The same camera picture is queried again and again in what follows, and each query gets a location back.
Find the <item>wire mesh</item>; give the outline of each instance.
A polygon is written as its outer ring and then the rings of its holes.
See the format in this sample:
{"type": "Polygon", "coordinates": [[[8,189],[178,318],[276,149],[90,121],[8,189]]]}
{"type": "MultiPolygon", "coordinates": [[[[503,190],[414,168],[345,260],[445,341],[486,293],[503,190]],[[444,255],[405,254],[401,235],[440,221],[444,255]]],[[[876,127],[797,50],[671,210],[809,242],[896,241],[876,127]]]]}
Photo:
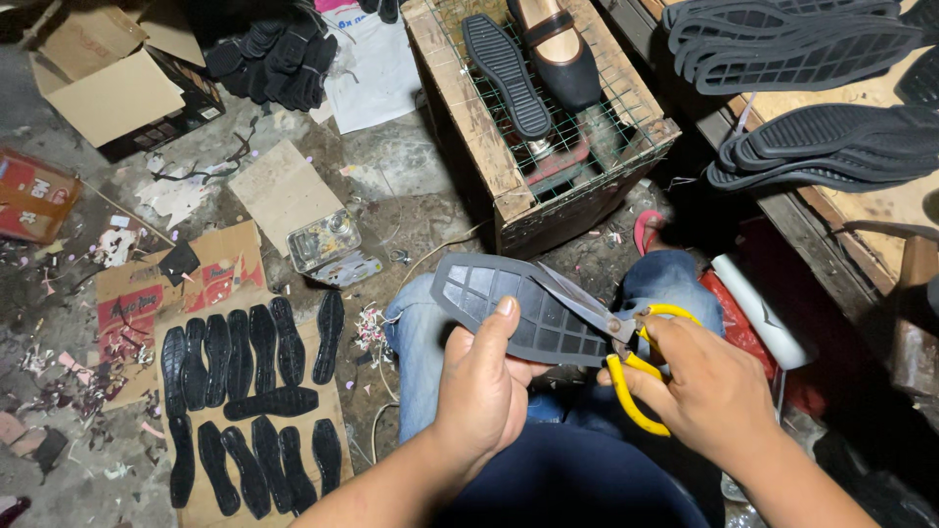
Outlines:
{"type": "MultiPolygon", "coordinates": [[[[424,2],[434,12],[435,20],[459,57],[462,71],[472,80],[477,95],[496,123],[502,140],[515,157],[518,169],[538,203],[546,203],[586,185],[603,184],[627,170],[633,171],[652,163],[664,154],[664,145],[658,145],[642,126],[649,112],[634,114],[639,105],[626,102],[624,96],[629,89],[617,88],[622,85],[617,84],[617,80],[623,72],[612,66],[614,61],[604,60],[605,54],[622,51],[600,49],[591,26],[578,27],[578,30],[590,46],[597,64],[607,64],[599,68],[604,96],[599,104],[572,115],[558,104],[535,73],[530,51],[522,44],[522,29],[518,23],[508,20],[504,0],[424,2]],[[529,78],[550,113],[551,128],[545,139],[528,142],[516,133],[498,87],[470,59],[461,23],[466,17],[479,13],[489,15],[522,51],[529,78]],[[645,114],[646,117],[636,117],[637,114],[645,114]]],[[[558,4],[576,16],[576,8],[568,5],[569,2],[558,0],[558,4]]]]}

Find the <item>foot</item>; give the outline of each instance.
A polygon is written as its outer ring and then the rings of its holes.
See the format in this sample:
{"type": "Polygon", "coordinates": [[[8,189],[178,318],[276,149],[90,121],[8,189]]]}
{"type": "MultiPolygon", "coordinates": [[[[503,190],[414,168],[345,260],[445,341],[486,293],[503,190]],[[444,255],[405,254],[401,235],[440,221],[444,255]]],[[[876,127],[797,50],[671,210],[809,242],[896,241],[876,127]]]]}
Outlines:
{"type": "Polygon", "coordinates": [[[662,238],[659,236],[659,231],[665,227],[665,221],[653,216],[645,223],[645,231],[642,234],[642,247],[646,248],[646,255],[652,251],[659,251],[662,249],[681,249],[674,246],[670,246],[662,241],[662,238]]]}

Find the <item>sandal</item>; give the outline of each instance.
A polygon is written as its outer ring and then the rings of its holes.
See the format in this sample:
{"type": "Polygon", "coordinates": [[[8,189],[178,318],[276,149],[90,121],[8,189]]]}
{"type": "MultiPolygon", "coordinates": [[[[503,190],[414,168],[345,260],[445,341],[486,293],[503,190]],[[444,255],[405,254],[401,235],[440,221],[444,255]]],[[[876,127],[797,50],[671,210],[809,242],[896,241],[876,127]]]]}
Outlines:
{"type": "Polygon", "coordinates": [[[602,89],[590,46],[574,17],[556,0],[506,0],[521,25],[522,40],[545,86],[561,106],[576,114],[600,102],[602,89]]]}
{"type": "Polygon", "coordinates": [[[658,229],[656,229],[655,233],[653,233],[645,243],[642,243],[642,239],[645,237],[645,225],[651,218],[655,218],[659,221],[663,220],[661,213],[657,210],[645,210],[639,215],[639,218],[636,219],[636,225],[633,227],[633,241],[636,242],[636,249],[639,250],[639,256],[645,256],[645,254],[648,253],[649,244],[658,236],[658,229]]]}

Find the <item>dirty floor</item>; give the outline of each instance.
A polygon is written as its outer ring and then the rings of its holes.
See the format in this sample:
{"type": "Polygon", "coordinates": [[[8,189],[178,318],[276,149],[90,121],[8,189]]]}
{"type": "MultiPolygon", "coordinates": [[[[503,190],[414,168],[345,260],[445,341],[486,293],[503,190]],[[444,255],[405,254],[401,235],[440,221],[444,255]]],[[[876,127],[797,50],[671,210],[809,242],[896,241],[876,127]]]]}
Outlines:
{"type": "MultiPolygon", "coordinates": [[[[56,357],[67,351],[79,363],[97,348],[94,273],[100,266],[88,258],[89,247],[98,242],[111,215],[122,213],[93,189],[167,235],[176,232],[181,240],[234,225],[250,215],[224,181],[215,179],[201,204],[181,223],[167,229],[169,217],[157,215],[136,196],[153,183],[146,170],[148,156],[137,154],[117,164],[107,163],[39,97],[23,55],[2,48],[0,65],[11,88],[9,93],[15,94],[18,102],[4,105],[0,111],[0,138],[26,154],[75,170],[86,183],[81,199],[60,231],[64,246],[61,253],[36,258],[38,247],[34,244],[7,241],[0,246],[0,299],[5,300],[0,306],[0,409],[15,411],[28,426],[56,428],[69,439],[54,469],[45,477],[36,463],[16,458],[8,448],[0,447],[0,495],[32,500],[33,507],[17,521],[17,526],[112,528],[123,521],[134,526],[174,526],[176,517],[168,498],[171,460],[166,456],[165,440],[141,429],[143,423],[161,428],[159,420],[147,412],[152,412],[152,405],[132,404],[82,421],[68,405],[47,405],[51,395],[42,389],[63,375],[60,365],[36,376],[22,370],[21,362],[34,345],[42,352],[52,350],[56,357]],[[49,282],[45,283],[47,273],[49,282]],[[105,475],[105,470],[120,463],[130,468],[125,475],[113,480],[105,475]]],[[[245,135],[249,123],[257,117],[252,149],[263,154],[279,141],[291,140],[304,156],[312,158],[319,175],[359,222],[386,241],[388,251],[406,251],[416,262],[472,227],[423,111],[340,137],[334,121],[317,125],[309,116],[287,112],[276,103],[265,110],[226,94],[224,103],[224,116],[161,148],[163,158],[184,167],[218,163],[238,146],[233,132],[245,135]],[[340,169],[348,165],[357,168],[343,176],[340,169]]],[[[674,168],[669,169],[668,163],[662,163],[662,167],[654,179],[667,183],[675,176],[669,173],[674,168]]],[[[661,188],[655,181],[643,181],[595,232],[541,258],[612,303],[623,274],[639,258],[632,243],[636,216],[646,209],[670,214],[661,188]],[[622,243],[614,240],[614,232],[620,234],[622,243]]],[[[166,248],[166,243],[153,233],[140,244],[146,252],[166,248]]],[[[470,238],[437,252],[416,269],[412,269],[413,263],[392,263],[378,277],[342,293],[346,331],[337,355],[335,382],[356,473],[371,464],[373,420],[377,410],[392,397],[372,363],[357,365],[363,350],[352,342],[355,323],[366,307],[386,308],[409,272],[415,276],[433,271],[446,251],[479,252],[483,247],[470,238]],[[353,381],[350,389],[346,388],[348,381],[353,381]]],[[[273,251],[266,237],[261,254],[271,289],[288,296],[297,322],[314,317],[323,290],[296,274],[289,262],[273,251]]],[[[372,352],[377,357],[377,349],[372,352]]],[[[397,392],[398,377],[393,367],[394,363],[383,363],[381,372],[391,390],[397,392]]],[[[571,379],[563,373],[557,377],[561,382],[571,379]]],[[[76,383],[68,379],[63,394],[74,395],[76,383]]],[[[387,456],[396,445],[397,409],[392,407],[377,422],[378,457],[387,456]]]]}

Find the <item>right hand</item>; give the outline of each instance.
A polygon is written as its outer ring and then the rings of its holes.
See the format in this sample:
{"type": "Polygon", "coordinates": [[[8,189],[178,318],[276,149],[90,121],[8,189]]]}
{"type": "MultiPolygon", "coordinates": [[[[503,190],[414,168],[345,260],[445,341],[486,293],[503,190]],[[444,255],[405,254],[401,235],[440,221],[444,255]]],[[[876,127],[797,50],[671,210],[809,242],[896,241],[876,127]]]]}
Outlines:
{"type": "MultiPolygon", "coordinates": [[[[685,445],[734,474],[766,443],[786,437],[756,358],[688,318],[638,319],[668,362],[671,382],[623,365],[626,385],[685,445]]],[[[611,384],[607,369],[597,382],[611,384]]]]}

